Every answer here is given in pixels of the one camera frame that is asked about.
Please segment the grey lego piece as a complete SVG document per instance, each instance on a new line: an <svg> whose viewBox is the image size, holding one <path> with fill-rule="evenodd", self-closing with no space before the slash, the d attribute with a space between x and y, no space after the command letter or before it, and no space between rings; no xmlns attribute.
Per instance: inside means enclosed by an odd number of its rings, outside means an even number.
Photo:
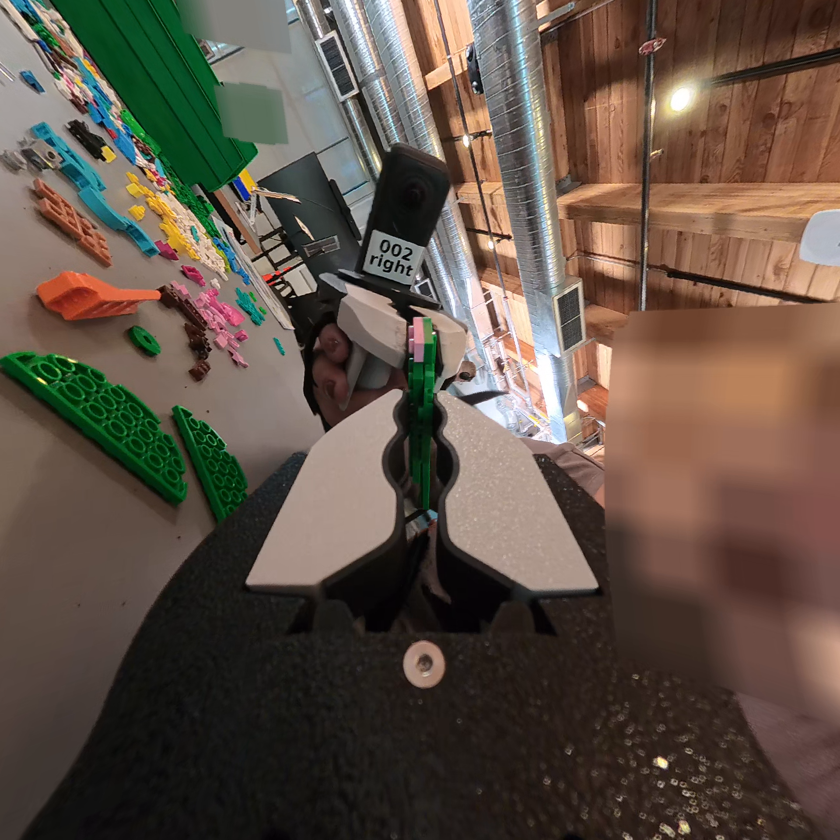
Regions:
<svg viewBox="0 0 840 840"><path fill-rule="evenodd" d="M47 144L29 145L19 149L6 149L1 162L11 172L44 172L60 168L63 158Z"/></svg>

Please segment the small white vent grille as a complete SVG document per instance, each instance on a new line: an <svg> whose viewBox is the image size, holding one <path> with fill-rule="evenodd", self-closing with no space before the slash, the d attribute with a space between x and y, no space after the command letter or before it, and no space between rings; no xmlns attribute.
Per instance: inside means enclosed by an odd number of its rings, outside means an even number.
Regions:
<svg viewBox="0 0 840 840"><path fill-rule="evenodd" d="M346 102L359 93L351 63L336 32L316 40L316 50L331 81L338 102Z"/></svg>

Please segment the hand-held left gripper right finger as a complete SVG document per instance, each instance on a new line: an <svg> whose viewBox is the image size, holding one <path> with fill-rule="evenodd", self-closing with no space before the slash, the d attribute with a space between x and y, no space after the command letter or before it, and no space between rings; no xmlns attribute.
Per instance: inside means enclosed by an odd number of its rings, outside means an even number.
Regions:
<svg viewBox="0 0 840 840"><path fill-rule="evenodd" d="M598 582L532 453L444 393L437 467L437 570L455 601L589 595Z"/></svg>

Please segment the white ceiling sensor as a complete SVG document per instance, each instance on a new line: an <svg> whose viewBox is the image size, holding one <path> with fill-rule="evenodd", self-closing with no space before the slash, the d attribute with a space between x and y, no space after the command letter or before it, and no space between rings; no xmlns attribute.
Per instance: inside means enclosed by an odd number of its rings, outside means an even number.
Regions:
<svg viewBox="0 0 840 840"><path fill-rule="evenodd" d="M807 222L800 243L799 257L805 262L839 267L838 208L815 213Z"/></svg>

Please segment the cluster of pink lego pieces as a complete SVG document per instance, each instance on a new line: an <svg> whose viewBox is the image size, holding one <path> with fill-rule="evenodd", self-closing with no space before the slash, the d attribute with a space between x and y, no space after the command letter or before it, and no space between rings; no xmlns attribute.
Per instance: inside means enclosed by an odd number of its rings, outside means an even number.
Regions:
<svg viewBox="0 0 840 840"><path fill-rule="evenodd" d="M213 350L221 350L239 369L246 370L249 364L242 356L241 345L248 339L247 332L241 329L245 317L237 309L220 301L217 290L201 292L193 298L188 289L179 282L172 282L186 291L195 302L199 311L208 322L207 336Z"/></svg>

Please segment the person's right hand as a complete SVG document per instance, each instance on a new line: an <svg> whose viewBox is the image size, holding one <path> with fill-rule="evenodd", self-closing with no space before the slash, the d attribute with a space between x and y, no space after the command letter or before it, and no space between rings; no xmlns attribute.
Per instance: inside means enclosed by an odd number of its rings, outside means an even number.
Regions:
<svg viewBox="0 0 840 840"><path fill-rule="evenodd" d="M311 363L312 393L326 428L342 422L349 403L350 387L346 366L352 350L351 341L331 322L316 339Z"/></svg>

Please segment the green half-round lego plate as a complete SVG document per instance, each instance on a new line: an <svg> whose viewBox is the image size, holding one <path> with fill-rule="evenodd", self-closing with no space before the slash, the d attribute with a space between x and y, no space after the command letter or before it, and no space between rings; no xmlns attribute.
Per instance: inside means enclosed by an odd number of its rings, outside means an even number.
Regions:
<svg viewBox="0 0 840 840"><path fill-rule="evenodd" d="M64 355L15 352L3 371L174 507L187 495L181 450L160 418L123 385Z"/></svg>
<svg viewBox="0 0 840 840"><path fill-rule="evenodd" d="M183 406L173 406L172 416L213 516L222 522L247 498L245 472L208 423Z"/></svg>

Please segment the white duct vent grille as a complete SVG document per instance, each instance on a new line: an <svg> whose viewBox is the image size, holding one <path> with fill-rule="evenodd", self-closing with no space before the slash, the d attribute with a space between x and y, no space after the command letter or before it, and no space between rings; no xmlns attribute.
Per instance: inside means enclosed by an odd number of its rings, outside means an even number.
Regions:
<svg viewBox="0 0 840 840"><path fill-rule="evenodd" d="M559 355L570 355L587 341L583 280L575 278L555 294L552 308Z"/></svg>

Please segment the black and yellow lego piece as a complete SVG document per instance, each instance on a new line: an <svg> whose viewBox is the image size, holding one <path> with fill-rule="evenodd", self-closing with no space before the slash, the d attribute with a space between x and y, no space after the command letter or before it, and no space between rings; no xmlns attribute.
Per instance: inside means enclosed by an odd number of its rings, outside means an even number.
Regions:
<svg viewBox="0 0 840 840"><path fill-rule="evenodd" d="M102 138L101 135L92 132L87 124L80 120L71 120L66 124L69 134L88 152L95 160L105 163L114 162L117 158L110 141Z"/></svg>

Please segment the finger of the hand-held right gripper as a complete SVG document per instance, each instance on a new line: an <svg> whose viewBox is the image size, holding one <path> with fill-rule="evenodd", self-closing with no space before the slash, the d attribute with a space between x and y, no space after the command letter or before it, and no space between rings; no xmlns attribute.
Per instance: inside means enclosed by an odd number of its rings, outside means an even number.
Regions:
<svg viewBox="0 0 840 840"><path fill-rule="evenodd" d="M350 341L346 365L348 396L385 386L403 368L408 347L407 321L392 301L355 285L346 285L337 326Z"/></svg>
<svg viewBox="0 0 840 840"><path fill-rule="evenodd" d="M437 336L437 352L442 365L434 386L435 392L440 392L459 376L468 349L469 331L464 323L447 313L432 313L429 318Z"/></svg>

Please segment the narrow silver air duct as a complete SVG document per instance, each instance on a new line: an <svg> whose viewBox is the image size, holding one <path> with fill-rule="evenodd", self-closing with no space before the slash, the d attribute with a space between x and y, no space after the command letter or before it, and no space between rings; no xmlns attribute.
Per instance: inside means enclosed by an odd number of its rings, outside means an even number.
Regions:
<svg viewBox="0 0 840 840"><path fill-rule="evenodd" d="M445 164L445 152L435 124L403 3L364 1L374 43L389 81L410 144ZM443 257L453 278L479 286L476 262L454 195L450 194L437 225Z"/></svg>

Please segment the stack of green plastic bins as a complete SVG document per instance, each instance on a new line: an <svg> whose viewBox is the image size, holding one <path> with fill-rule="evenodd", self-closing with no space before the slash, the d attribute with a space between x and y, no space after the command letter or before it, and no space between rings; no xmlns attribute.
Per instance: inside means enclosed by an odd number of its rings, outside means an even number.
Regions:
<svg viewBox="0 0 840 840"><path fill-rule="evenodd" d="M187 186L231 183L257 148L224 135L219 86L173 1L55 1L92 61Z"/></svg>

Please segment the orange lego brick separator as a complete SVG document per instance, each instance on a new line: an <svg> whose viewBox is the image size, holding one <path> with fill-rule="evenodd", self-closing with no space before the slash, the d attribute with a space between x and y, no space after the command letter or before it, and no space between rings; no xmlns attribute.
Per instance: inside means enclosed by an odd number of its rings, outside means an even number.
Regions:
<svg viewBox="0 0 840 840"><path fill-rule="evenodd" d="M118 288L72 271L39 284L35 293L46 309L69 322L127 316L135 314L142 303L161 300L157 290Z"/></svg>

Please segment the green lego plate assembly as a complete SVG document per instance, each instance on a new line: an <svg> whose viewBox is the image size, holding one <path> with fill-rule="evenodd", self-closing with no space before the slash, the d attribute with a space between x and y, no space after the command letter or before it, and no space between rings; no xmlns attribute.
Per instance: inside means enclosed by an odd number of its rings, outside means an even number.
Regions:
<svg viewBox="0 0 840 840"><path fill-rule="evenodd" d="M437 334L431 318L415 317L407 335L408 472L416 489L416 503L427 511L431 509Z"/></svg>

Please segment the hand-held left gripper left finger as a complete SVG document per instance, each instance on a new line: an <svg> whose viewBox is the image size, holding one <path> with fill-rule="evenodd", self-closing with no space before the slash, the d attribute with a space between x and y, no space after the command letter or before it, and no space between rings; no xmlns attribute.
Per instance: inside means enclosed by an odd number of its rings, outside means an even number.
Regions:
<svg viewBox="0 0 840 840"><path fill-rule="evenodd" d="M406 569L407 394L393 390L311 448L246 585L312 601L386 601Z"/></svg>

